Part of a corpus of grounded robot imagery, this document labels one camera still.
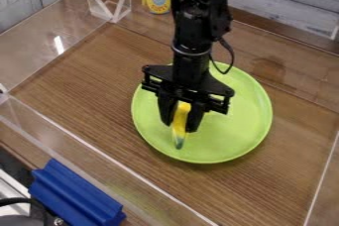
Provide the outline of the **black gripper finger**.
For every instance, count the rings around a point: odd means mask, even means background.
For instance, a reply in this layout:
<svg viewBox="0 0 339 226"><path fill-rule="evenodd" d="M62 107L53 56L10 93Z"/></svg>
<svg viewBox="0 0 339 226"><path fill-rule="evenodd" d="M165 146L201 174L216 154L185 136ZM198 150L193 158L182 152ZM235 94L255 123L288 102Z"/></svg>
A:
<svg viewBox="0 0 339 226"><path fill-rule="evenodd" d="M204 114L208 112L206 104L201 101L194 101L190 104L190 110L188 113L185 131L193 133L197 131Z"/></svg>
<svg viewBox="0 0 339 226"><path fill-rule="evenodd" d="M157 96L157 106L161 122L169 126L177 108L177 99L166 91L161 91Z"/></svg>

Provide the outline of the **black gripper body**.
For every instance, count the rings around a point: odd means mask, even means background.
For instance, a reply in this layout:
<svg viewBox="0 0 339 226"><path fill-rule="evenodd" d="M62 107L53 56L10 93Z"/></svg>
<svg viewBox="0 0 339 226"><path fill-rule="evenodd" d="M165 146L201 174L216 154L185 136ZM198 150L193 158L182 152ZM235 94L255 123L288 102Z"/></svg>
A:
<svg viewBox="0 0 339 226"><path fill-rule="evenodd" d="M144 73L141 88L153 92L156 96L161 91L166 91L177 101L186 103L201 101L206 104L208 111L228 113L235 91L212 76L209 71L197 82L177 81L173 78L172 65L145 65L141 71Z"/></svg>

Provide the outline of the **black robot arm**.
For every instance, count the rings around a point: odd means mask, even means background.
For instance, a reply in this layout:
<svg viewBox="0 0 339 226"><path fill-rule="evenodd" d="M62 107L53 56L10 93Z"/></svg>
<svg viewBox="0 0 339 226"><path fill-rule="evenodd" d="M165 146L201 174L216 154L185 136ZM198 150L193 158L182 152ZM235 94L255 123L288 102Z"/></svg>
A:
<svg viewBox="0 0 339 226"><path fill-rule="evenodd" d="M180 102L190 104L184 129L198 129L209 111L225 114L235 91L209 73L212 45L229 44L224 34L231 30L228 0L170 0L174 22L173 60L169 65L142 67L141 88L157 97L160 119L173 123Z"/></svg>

